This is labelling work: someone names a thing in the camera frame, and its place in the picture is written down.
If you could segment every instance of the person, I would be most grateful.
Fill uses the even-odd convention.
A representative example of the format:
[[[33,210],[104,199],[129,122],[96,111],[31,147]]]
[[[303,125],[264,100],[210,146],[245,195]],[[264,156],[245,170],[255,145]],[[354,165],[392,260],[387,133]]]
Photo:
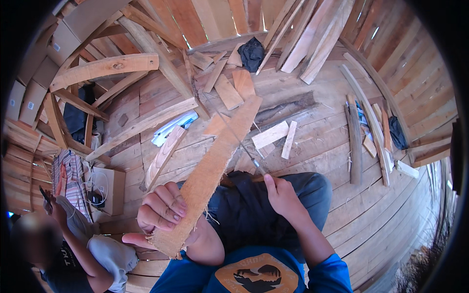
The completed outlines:
[[[45,249],[54,246],[45,238],[27,241],[25,236],[19,237],[26,260],[40,269],[41,278],[55,293],[125,292],[126,273],[138,262],[135,250],[110,237],[93,235],[85,216],[65,197],[45,193],[50,204],[45,201],[44,209],[50,216],[44,217],[55,219],[53,224],[58,223],[63,239],[59,239],[60,249],[52,251]]]
[[[210,217],[200,216],[186,240],[187,250],[181,251],[182,260],[170,261],[151,293],[352,292],[347,264],[321,233],[332,198],[325,176],[300,173],[275,178],[266,174],[264,182],[252,182],[240,173],[228,176],[236,188],[216,189],[208,204]],[[137,221],[145,234],[154,229],[171,231],[186,216],[181,185],[158,186],[143,199]],[[283,220],[286,228],[278,228]],[[262,234],[269,235],[270,242]],[[244,240],[238,245],[245,246],[227,249],[239,238]],[[128,233],[122,241],[154,248],[143,234]],[[308,288],[304,262],[309,268]]]

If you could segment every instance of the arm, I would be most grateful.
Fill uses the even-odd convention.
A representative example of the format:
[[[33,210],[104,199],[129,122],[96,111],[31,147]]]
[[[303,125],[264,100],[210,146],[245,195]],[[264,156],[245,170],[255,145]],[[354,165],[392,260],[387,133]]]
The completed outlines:
[[[312,268],[333,255],[334,249],[314,225],[292,184],[269,174],[264,176],[264,181],[272,208],[296,230],[308,267]]]
[[[113,276],[106,271],[91,255],[91,252],[72,234],[67,226],[67,214],[61,205],[56,203],[55,197],[50,196],[52,205],[51,216],[59,223],[63,238],[72,249],[78,262],[86,272],[88,282],[95,293],[104,292],[114,282]]]
[[[138,225],[146,235],[151,234],[154,229],[172,231],[186,216],[186,209],[187,205],[176,183],[168,182],[157,186],[144,198],[138,210]],[[122,241],[155,249],[148,243],[145,235],[139,233],[125,234]],[[200,216],[196,230],[191,232],[185,245],[187,257],[198,264],[215,266],[222,264],[225,259],[225,250],[220,237],[203,216]]]

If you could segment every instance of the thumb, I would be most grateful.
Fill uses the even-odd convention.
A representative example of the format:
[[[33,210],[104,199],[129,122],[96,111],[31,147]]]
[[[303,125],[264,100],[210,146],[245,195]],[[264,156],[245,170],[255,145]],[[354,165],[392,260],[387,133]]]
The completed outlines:
[[[275,182],[270,174],[264,175],[265,187],[267,187],[267,192],[269,195],[276,195],[277,188],[275,187]]]
[[[154,249],[156,248],[148,243],[148,240],[145,238],[145,234],[140,233],[127,233],[122,236],[122,242],[135,244],[139,247]]]

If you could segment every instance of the blue t-shirt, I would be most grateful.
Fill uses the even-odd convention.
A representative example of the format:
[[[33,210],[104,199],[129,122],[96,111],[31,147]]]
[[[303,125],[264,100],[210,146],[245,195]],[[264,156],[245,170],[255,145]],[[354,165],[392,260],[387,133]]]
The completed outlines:
[[[150,293],[352,292],[347,264],[337,254],[310,269],[309,289],[303,265],[282,248],[246,246],[226,255],[222,266],[197,264],[184,251],[181,255],[182,260],[169,262]]]

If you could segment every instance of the wooden floor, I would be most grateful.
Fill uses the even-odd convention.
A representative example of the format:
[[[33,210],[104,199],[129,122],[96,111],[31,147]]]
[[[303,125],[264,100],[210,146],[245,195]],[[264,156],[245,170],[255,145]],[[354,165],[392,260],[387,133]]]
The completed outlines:
[[[265,34],[257,34],[262,41]],[[215,44],[205,44],[198,51],[213,53],[232,50],[233,47],[251,36],[229,39]],[[397,257],[413,243],[430,217],[427,207],[431,204],[430,177],[426,167],[419,169],[420,177],[413,179],[396,171],[390,174],[390,187],[384,187],[377,158],[372,158],[364,148],[363,184],[349,183],[348,154],[350,152],[347,120],[344,113],[346,94],[353,93],[347,80],[339,70],[346,64],[355,76],[371,103],[383,105],[377,86],[368,84],[357,70],[343,57],[347,50],[340,44],[334,47],[324,66],[311,85],[297,78],[298,71],[291,74],[275,72],[276,57],[271,57],[258,76],[252,74],[256,94],[262,97],[259,114],[255,122],[261,130],[278,122],[298,122],[290,159],[280,157],[283,141],[261,164],[273,175],[299,172],[325,174],[333,186],[333,199],[323,234],[340,257],[348,264],[352,287],[358,288],[376,273],[394,263]],[[187,76],[180,60],[173,60],[183,76]],[[232,71],[222,71],[233,83]],[[208,75],[198,72],[198,88],[202,88]],[[216,115],[213,106],[229,116],[216,91],[208,96],[209,103],[201,95],[203,104],[211,116]],[[121,127],[117,120],[126,114],[129,121],[157,107],[165,108],[171,100],[182,100],[180,94],[160,74],[150,73],[147,77],[127,89],[106,110],[110,122],[105,125],[104,141],[118,134]],[[197,119],[189,128],[177,151],[172,155],[157,183],[180,181],[187,178],[195,165],[207,152],[214,137],[202,135],[209,121]],[[139,232],[135,217],[144,193],[139,189],[145,171],[158,153],[159,148],[151,143],[155,129],[149,129],[129,139],[110,151],[114,169],[126,172],[124,191],[124,214],[110,217],[94,211],[93,218],[100,222],[101,232],[120,239],[123,233]],[[248,148],[254,149],[250,137],[257,134],[255,128],[244,139]],[[233,170],[241,151],[238,150],[227,167]],[[408,156],[401,151],[394,159],[409,163]],[[137,248],[142,260],[129,274],[128,292],[148,292],[168,264],[167,257],[159,252]]]

